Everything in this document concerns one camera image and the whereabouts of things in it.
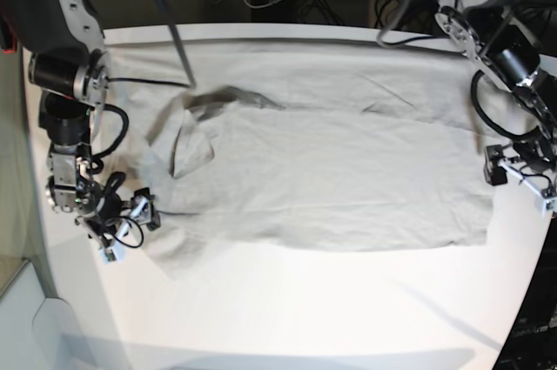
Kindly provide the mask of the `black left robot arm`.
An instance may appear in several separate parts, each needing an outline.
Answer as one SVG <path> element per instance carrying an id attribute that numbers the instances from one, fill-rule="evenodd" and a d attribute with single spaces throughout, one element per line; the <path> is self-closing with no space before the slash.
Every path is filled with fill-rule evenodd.
<path id="1" fill-rule="evenodd" d="M 505 146 L 485 149 L 484 175 L 492 186 L 510 175 L 528 186 L 544 205 L 556 200 L 556 78 L 541 67 L 540 40 L 520 20 L 524 0 L 437 0 L 437 25 L 477 71 L 470 85 L 472 106 L 492 131 L 506 138 Z M 512 133 L 483 110 L 479 82 L 485 77 L 509 93 L 537 125 Z"/>

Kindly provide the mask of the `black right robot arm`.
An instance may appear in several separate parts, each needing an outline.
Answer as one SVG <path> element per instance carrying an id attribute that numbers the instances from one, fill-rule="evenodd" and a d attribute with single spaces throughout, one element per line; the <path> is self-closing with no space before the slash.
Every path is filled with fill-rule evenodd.
<path id="1" fill-rule="evenodd" d="M 147 188 L 120 198 L 123 172 L 95 179 L 129 128 L 127 114 L 106 101 L 110 60 L 97 16 L 89 0 L 1 0 L 1 16 L 2 46 L 13 36 L 30 53 L 28 79 L 42 92 L 46 198 L 54 211 L 75 214 L 105 261 L 118 261 L 133 247 L 124 240 L 131 230 L 156 230 L 160 217 Z"/>

